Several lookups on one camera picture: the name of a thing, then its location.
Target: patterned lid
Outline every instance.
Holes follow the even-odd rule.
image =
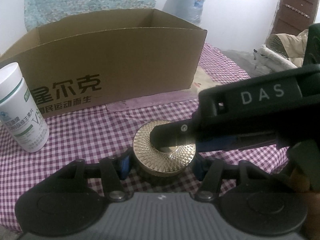
[[[133,139],[133,150],[138,163],[152,175],[161,177],[176,175],[187,167],[196,153],[195,144],[164,148],[162,151],[151,145],[152,129],[169,122],[166,120],[148,122],[140,127]]]

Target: white wall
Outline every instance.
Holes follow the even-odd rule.
[[[157,0],[163,9],[167,0]],[[265,42],[278,0],[206,0],[201,27],[220,49],[251,52]],[[26,33],[24,0],[0,0],[0,53]]]
[[[166,0],[157,0],[162,9]],[[278,0],[206,0],[201,27],[220,49],[252,51],[265,42]]]
[[[0,54],[26,33],[24,0],[0,0]]]

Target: logo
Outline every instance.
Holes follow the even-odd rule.
[[[30,91],[27,89],[26,93],[24,94],[24,100],[27,102],[30,97]]]
[[[280,97],[284,96],[284,91],[281,89],[281,84],[274,85],[273,90],[275,92],[274,95],[276,97],[280,98]],[[252,95],[248,91],[241,92],[241,99],[242,99],[242,103],[244,105],[250,104],[252,102]],[[270,100],[270,93],[267,94],[267,92],[263,88],[260,88],[259,102],[261,102],[263,100]]]
[[[9,116],[8,113],[6,112],[0,112],[0,117],[3,121],[9,121],[11,119],[11,117]]]

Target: pink checkered tablecloth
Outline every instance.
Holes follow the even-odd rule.
[[[199,65],[214,81],[222,84],[249,78],[244,70],[209,44],[204,45]],[[85,159],[87,163],[96,163],[106,156],[119,155],[132,145],[136,131],[146,122],[187,119],[197,106],[197,99],[124,111],[110,111],[108,105],[102,105],[50,117],[46,119],[50,127],[48,142],[44,148],[32,154],[20,148],[0,125],[0,224],[20,231],[14,214],[14,205],[19,196],[71,161]],[[285,150],[276,150],[275,146],[210,152],[205,155],[223,158],[231,164],[246,159],[267,172],[278,169],[287,161]],[[102,193],[98,179],[90,180],[89,184]],[[129,192],[194,193],[199,181],[187,168],[175,183],[165,187],[151,187],[141,181],[133,169],[123,185]],[[225,181],[221,189],[225,192],[233,186],[232,181]]]

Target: white supplement bottle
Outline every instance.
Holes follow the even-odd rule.
[[[48,140],[48,125],[16,62],[0,69],[0,121],[27,152],[40,150]]]

